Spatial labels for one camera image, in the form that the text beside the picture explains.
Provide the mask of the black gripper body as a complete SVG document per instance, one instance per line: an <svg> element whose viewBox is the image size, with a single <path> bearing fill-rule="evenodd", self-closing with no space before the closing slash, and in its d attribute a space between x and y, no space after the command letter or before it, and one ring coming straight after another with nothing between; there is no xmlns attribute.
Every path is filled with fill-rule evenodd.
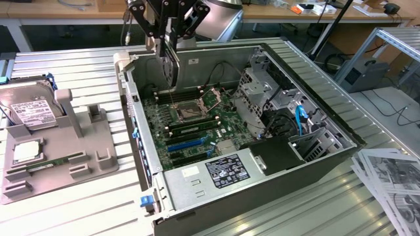
<svg viewBox="0 0 420 236"><path fill-rule="evenodd" d="M181 18L196 0L146 0L157 18Z"/></svg>

